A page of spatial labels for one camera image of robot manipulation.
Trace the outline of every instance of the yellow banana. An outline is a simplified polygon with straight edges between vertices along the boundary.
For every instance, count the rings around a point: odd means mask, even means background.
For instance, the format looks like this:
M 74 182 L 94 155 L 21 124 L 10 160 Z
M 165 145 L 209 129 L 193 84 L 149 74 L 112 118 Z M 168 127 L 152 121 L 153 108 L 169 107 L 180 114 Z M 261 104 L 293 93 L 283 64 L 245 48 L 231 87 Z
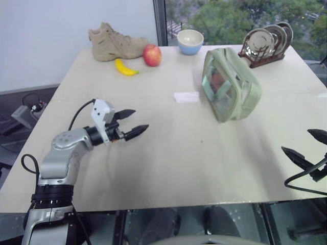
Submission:
M 138 70 L 132 70 L 132 69 L 126 67 L 121 59 L 116 59 L 114 61 L 114 64 L 116 66 L 116 69 L 121 74 L 124 74 L 124 75 L 127 75 L 127 76 L 132 76 L 132 75 L 138 74 Z

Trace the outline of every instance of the dish rack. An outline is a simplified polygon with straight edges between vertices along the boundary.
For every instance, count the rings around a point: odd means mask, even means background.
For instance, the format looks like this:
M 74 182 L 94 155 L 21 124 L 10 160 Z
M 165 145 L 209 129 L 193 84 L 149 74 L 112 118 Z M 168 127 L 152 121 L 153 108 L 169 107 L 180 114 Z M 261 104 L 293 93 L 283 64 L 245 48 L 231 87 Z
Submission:
M 244 39 L 242 49 L 239 52 L 239 56 L 245 57 L 251 62 L 250 68 L 256 68 L 261 65 L 265 65 L 265 64 L 277 61 L 277 60 L 281 60 L 285 57 L 285 50 L 287 49 L 287 46 L 280 53 L 275 54 L 276 51 L 278 50 L 280 43 L 278 43 L 274 47 L 275 50 L 271 53 L 271 55 L 268 55 L 267 57 L 266 57 L 266 53 L 267 53 L 268 47 L 266 47 L 265 49 L 263 49 L 263 48 L 259 49 L 258 55 L 256 55 L 255 58 L 248 56 L 246 53 L 246 47 L 247 47 L 247 42 L 248 42 L 249 38 L 250 38 L 250 36 L 248 35 Z

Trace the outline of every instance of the beige boot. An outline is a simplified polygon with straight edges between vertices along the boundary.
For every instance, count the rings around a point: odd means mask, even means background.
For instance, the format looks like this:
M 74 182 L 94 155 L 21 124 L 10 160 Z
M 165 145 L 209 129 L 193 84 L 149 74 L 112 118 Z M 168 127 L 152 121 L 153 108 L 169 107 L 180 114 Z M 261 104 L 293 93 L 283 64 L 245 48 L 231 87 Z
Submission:
M 104 22 L 101 23 L 99 29 L 88 30 L 88 36 L 92 41 L 93 56 L 98 61 L 140 57 L 143 54 L 144 47 L 149 43 L 145 37 L 124 36 Z

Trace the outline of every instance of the window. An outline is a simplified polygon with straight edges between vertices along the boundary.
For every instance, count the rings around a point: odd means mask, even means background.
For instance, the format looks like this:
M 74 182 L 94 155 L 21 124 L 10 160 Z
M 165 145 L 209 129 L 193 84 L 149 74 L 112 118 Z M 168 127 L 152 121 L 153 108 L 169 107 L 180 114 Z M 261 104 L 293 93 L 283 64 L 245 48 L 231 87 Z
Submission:
M 305 60 L 327 55 L 327 0 L 166 0 L 168 45 L 195 29 L 204 45 L 242 44 L 245 35 L 279 21 L 294 31 L 292 46 Z

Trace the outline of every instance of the apple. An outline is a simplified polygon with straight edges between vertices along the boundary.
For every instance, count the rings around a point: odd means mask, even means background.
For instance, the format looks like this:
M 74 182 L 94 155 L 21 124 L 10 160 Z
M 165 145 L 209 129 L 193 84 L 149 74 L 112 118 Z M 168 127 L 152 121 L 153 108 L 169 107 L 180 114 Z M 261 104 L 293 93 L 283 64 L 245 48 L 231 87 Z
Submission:
M 161 62 L 161 51 L 157 45 L 148 44 L 143 50 L 143 59 L 148 66 L 158 66 Z

